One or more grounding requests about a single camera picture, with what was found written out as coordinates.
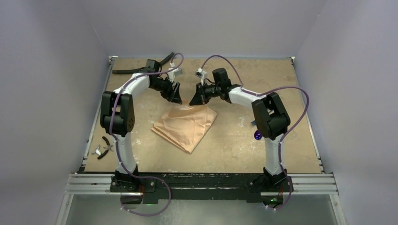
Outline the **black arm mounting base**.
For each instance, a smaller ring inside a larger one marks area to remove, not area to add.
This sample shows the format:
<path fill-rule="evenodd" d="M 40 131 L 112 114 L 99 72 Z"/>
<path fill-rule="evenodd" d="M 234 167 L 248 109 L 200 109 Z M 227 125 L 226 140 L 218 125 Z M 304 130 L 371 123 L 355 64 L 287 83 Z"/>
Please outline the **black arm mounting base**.
<path fill-rule="evenodd" d="M 136 195 L 143 204 L 156 204 L 159 200 L 168 199 L 282 204 L 294 190 L 291 177 L 286 176 L 280 183 L 271 184 L 263 179 L 263 174 L 138 172 L 140 180 L 137 185 L 117 185 L 113 174 L 110 192 Z"/>

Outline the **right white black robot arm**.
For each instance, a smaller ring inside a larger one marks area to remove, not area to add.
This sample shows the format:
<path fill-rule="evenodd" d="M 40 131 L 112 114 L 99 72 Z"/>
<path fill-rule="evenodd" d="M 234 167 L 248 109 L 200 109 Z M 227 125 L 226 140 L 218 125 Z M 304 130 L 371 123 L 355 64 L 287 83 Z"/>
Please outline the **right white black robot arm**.
<path fill-rule="evenodd" d="M 276 190 L 286 179 L 283 137 L 291 123 L 290 117 L 275 92 L 261 95 L 232 84 L 224 68 L 215 69 L 214 81 L 205 83 L 205 78 L 196 84 L 190 105 L 205 105 L 211 98 L 219 97 L 230 103 L 245 106 L 253 111 L 257 133 L 265 140 L 266 162 L 263 184 L 270 191 Z"/>

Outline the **peach cloth napkin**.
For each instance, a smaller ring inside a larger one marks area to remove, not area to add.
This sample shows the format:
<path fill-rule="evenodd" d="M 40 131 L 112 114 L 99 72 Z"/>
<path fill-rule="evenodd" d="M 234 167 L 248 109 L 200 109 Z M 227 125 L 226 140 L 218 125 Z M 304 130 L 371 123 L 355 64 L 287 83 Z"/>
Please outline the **peach cloth napkin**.
<path fill-rule="evenodd" d="M 168 109 L 151 130 L 191 154 L 213 125 L 217 112 L 206 105 L 176 105 Z"/>

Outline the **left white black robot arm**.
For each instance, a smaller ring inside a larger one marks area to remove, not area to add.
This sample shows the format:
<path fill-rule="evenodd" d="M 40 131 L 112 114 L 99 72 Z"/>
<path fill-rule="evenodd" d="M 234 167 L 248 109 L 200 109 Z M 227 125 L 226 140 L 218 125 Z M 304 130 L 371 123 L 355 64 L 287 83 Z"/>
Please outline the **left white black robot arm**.
<path fill-rule="evenodd" d="M 135 125 L 134 98 L 146 89 L 153 89 L 168 102 L 179 105 L 183 102 L 179 93 L 180 83 L 174 80 L 180 74 L 180 67 L 171 62 L 170 68 L 165 71 L 167 77 L 163 78 L 160 71 L 162 65 L 162 62 L 147 60 L 145 67 L 129 72 L 131 77 L 125 84 L 102 94 L 100 125 L 113 137 L 118 160 L 114 182 L 129 192 L 136 191 L 140 185 L 130 141 Z"/>

